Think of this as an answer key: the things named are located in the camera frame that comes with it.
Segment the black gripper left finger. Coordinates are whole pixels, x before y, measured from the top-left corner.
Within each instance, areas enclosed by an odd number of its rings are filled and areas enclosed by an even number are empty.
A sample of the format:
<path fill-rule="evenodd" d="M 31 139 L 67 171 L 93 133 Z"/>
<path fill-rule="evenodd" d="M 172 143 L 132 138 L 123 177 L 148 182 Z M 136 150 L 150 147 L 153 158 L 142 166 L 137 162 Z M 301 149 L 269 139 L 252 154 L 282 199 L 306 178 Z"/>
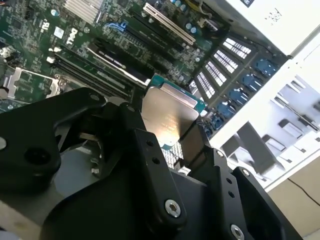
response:
<path fill-rule="evenodd" d="M 150 204 L 150 228 L 182 228 L 187 214 L 155 135 L 139 111 L 115 105 L 90 88 L 50 97 L 0 116 L 0 188 L 31 194 L 46 190 L 61 153 L 84 135 L 101 146 L 105 180 L 128 170 Z"/>

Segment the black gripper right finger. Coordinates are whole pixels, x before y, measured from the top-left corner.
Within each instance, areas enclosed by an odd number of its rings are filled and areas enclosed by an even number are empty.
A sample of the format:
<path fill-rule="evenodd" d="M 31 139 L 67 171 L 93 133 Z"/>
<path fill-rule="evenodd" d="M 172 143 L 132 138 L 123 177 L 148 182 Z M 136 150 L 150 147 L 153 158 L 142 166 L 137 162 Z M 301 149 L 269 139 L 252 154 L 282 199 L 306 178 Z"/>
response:
<path fill-rule="evenodd" d="M 221 240 L 300 240 L 302 237 L 252 174 L 231 169 L 225 155 L 210 146 L 202 120 L 180 139 L 189 176 L 210 191 L 209 211 Z"/>

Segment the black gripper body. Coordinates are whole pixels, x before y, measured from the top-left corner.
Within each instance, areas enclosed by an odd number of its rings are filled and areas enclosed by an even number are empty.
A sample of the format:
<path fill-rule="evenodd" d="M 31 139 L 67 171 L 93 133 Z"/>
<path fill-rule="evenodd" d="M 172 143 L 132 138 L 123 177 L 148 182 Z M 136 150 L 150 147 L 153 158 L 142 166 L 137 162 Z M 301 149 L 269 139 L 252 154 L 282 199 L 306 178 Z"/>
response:
<path fill-rule="evenodd" d="M 171 171 L 187 221 L 180 231 L 151 232 L 150 204 L 127 169 L 61 201 L 50 212 L 42 240 L 221 240 L 213 197 L 207 186 Z"/>

